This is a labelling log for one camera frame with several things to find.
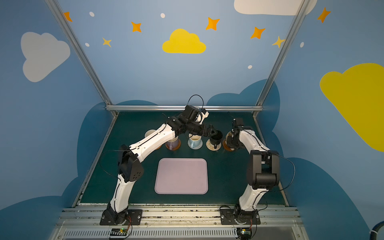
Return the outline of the black mug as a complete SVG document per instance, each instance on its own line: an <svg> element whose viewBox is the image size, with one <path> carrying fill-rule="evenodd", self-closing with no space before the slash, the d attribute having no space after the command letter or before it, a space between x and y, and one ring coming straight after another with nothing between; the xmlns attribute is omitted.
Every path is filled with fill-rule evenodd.
<svg viewBox="0 0 384 240"><path fill-rule="evenodd" d="M211 135L209 141L213 145L218 145L218 144L221 144L222 139L223 139L223 133L221 131L217 130L217 132L215 134Z"/></svg>

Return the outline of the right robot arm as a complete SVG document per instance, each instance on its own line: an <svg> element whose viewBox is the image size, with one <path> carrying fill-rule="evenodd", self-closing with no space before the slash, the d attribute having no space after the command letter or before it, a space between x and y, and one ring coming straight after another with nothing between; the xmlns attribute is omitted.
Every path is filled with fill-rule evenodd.
<svg viewBox="0 0 384 240"><path fill-rule="evenodd" d="M280 182L280 157L256 136L255 131L233 128L227 137L230 149L246 149L249 153L246 179L247 187L239 198L238 215L250 215L257 211L262 197Z"/></svg>

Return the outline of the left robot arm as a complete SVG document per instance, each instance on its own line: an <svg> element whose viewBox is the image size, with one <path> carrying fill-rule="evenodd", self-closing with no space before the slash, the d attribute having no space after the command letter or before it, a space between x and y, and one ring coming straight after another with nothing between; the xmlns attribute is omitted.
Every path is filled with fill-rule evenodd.
<svg viewBox="0 0 384 240"><path fill-rule="evenodd" d="M121 225L128 218L129 198L135 182L144 174L142 162L158 147L180 134L212 137L218 130L213 125L192 122L183 116L170 117L150 136L130 146L122 145L118 150L118 180L113 197L102 213L101 225Z"/></svg>

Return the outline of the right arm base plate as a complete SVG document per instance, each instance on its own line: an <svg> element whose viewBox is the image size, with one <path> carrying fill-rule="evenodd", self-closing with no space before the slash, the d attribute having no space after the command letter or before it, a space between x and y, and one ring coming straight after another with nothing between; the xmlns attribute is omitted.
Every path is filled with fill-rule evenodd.
<svg viewBox="0 0 384 240"><path fill-rule="evenodd" d="M239 209L220 209L222 225L260 225L261 220L257 211Z"/></svg>

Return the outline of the cream mug blue handle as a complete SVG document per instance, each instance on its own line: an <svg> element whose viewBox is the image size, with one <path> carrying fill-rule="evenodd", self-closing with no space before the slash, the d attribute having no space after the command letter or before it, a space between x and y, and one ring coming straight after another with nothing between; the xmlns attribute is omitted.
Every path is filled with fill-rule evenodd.
<svg viewBox="0 0 384 240"><path fill-rule="evenodd" d="M189 134L188 146L193 150L198 150L203 146L202 137Z"/></svg>

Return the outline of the dark brown wooden coaster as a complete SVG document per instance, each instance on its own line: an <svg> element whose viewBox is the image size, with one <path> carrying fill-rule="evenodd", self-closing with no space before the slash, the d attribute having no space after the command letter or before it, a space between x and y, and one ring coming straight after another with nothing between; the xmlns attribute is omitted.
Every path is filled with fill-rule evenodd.
<svg viewBox="0 0 384 240"><path fill-rule="evenodd" d="M181 147L181 141L176 140L174 142L166 142L166 147L170 151L176 151Z"/></svg>

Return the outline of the tan yellow mug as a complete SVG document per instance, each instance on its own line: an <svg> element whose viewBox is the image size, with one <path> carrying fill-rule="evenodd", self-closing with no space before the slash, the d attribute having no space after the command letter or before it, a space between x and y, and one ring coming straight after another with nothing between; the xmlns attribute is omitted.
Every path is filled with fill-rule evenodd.
<svg viewBox="0 0 384 240"><path fill-rule="evenodd" d="M226 135L226 145L228 148L233 147L232 141L233 141L233 134L231 132L228 132Z"/></svg>

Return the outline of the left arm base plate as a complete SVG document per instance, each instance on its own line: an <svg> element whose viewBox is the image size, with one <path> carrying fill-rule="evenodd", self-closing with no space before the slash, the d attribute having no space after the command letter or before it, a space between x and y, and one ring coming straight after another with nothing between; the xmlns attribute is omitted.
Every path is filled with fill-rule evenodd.
<svg viewBox="0 0 384 240"><path fill-rule="evenodd" d="M128 225L138 226L142 219L142 210L126 209L120 213L116 213L112 208L106 209L102 213L100 226L119 226Z"/></svg>

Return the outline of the white multicolour woven coaster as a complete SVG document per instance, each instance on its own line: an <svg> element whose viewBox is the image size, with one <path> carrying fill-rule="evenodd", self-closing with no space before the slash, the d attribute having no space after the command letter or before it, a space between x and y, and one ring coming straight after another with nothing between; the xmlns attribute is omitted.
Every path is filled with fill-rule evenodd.
<svg viewBox="0 0 384 240"><path fill-rule="evenodd" d="M213 145L210 141L206 142L206 146L210 151L218 151L221 148L221 144Z"/></svg>

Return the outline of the brown wooden saucer coaster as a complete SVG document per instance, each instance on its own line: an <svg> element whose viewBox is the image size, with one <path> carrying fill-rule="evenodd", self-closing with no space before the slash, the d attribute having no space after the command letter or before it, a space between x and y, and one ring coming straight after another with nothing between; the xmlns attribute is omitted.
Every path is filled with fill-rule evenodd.
<svg viewBox="0 0 384 240"><path fill-rule="evenodd" d="M228 152L233 152L235 151L236 149L234 148L230 148L228 145L227 145L227 141L226 140L223 140L223 148L228 151Z"/></svg>

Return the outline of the white mug lilac handle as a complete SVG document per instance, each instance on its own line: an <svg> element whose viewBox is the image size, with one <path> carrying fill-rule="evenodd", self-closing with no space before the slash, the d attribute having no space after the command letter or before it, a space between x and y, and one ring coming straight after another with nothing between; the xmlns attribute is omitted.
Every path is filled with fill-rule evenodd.
<svg viewBox="0 0 384 240"><path fill-rule="evenodd" d="M166 142L167 149L171 151L176 151L177 149L180 148L180 146L181 146L181 142L179 140L179 137L175 137L174 139Z"/></svg>

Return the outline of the grey woven coaster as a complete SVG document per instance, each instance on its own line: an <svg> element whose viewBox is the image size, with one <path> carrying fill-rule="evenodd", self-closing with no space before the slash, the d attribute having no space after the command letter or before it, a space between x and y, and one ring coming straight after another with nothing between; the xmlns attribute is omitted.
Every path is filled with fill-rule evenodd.
<svg viewBox="0 0 384 240"><path fill-rule="evenodd" d="M198 150L198 149L200 149L203 146L203 142L201 140L199 140L199 141L191 141L191 140L189 140L188 141L188 146L192 150Z"/></svg>

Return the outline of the cream mug white handle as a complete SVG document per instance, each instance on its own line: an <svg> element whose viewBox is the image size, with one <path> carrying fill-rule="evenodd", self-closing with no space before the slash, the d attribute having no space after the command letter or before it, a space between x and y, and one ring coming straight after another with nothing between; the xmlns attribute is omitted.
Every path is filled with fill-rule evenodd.
<svg viewBox="0 0 384 240"><path fill-rule="evenodd" d="M145 133L145 138L146 139L150 139L152 138L153 136L156 135L156 130L148 130L146 133Z"/></svg>

